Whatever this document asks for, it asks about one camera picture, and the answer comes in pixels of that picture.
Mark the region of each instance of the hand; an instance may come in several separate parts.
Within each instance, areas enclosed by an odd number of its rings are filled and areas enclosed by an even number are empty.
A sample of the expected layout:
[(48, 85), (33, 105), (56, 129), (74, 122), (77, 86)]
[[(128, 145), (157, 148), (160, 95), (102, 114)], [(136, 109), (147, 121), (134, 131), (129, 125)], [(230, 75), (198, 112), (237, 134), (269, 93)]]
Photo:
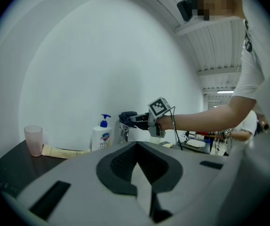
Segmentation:
[(227, 138), (230, 138), (230, 137), (231, 137), (231, 131), (228, 132), (228, 133), (226, 133), (226, 137), (227, 137)]
[(161, 130), (171, 129), (173, 126), (172, 119), (170, 116), (164, 115), (156, 120), (156, 124), (158, 124)]

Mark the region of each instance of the black slot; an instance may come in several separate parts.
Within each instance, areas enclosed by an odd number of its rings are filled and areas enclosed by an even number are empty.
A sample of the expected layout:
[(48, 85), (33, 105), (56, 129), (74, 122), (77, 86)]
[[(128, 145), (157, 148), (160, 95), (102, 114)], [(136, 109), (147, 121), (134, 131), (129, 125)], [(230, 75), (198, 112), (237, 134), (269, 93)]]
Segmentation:
[(70, 183), (57, 181), (53, 186), (30, 208), (30, 211), (46, 220), (56, 205), (60, 202)]
[(211, 161), (201, 161), (200, 165), (203, 165), (209, 168), (214, 168), (214, 169), (221, 169), (223, 167), (223, 164), (211, 162)]

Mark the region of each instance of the ceiling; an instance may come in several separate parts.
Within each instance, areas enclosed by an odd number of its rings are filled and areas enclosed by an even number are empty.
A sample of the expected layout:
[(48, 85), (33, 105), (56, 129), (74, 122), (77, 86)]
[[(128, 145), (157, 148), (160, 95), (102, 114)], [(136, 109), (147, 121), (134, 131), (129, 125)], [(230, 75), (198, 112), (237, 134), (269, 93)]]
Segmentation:
[(245, 29), (242, 19), (184, 22), (177, 8), (181, 0), (140, 0), (153, 9), (181, 37), (187, 57), (195, 66), (208, 108), (222, 105), (230, 94), (218, 90), (236, 87), (241, 73), (241, 51)]

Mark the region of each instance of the ceiling beam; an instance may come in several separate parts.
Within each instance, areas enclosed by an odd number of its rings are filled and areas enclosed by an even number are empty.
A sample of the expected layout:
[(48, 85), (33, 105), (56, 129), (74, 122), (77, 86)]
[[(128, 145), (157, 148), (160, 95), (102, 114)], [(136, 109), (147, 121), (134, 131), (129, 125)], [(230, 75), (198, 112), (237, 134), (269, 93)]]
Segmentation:
[(208, 109), (212, 109), (215, 105), (218, 106), (218, 105), (225, 105), (225, 104), (208, 104)]
[(213, 69), (213, 70), (204, 70), (197, 72), (197, 75), (200, 76), (208, 76), (214, 74), (224, 74), (224, 73), (241, 73), (242, 67), (229, 67), (229, 68), (221, 68), (221, 69)]
[(212, 89), (203, 89), (203, 94), (218, 94), (218, 90), (232, 90), (231, 88), (212, 88)]
[(217, 24), (220, 22), (231, 21), (231, 20), (236, 20), (236, 19), (239, 19), (239, 18), (232, 16), (232, 17), (221, 18), (221, 19), (216, 20), (216, 21), (200, 21), (198, 19), (193, 19), (193, 20), (190, 20), (189, 22), (175, 28), (174, 33), (179, 35), (179, 36), (182, 36), (182, 35), (187, 34), (188, 32), (192, 32), (196, 29), (203, 28), (203, 27), (208, 26), (208, 25), (213, 25), (213, 24)]
[(224, 99), (217, 99), (217, 100), (210, 99), (210, 100), (208, 101), (208, 103), (209, 103), (209, 104), (222, 103), (222, 102), (225, 101), (225, 99), (226, 99), (226, 98), (224, 98)]
[(218, 102), (218, 103), (208, 103), (208, 105), (224, 105), (226, 104), (227, 102), (223, 103), (223, 102)]
[(225, 100), (226, 98), (229, 99), (231, 97), (230, 96), (225, 96), (225, 97), (208, 97), (208, 101), (209, 102), (221, 101), (221, 100)]

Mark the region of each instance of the dark countertop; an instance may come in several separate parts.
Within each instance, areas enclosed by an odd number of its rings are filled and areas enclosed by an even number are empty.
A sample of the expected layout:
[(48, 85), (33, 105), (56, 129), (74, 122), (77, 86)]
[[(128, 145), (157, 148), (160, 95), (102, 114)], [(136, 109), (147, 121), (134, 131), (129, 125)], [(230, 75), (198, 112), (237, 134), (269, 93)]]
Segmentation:
[(66, 159), (33, 157), (23, 141), (0, 158), (0, 190), (17, 197), (32, 181)]

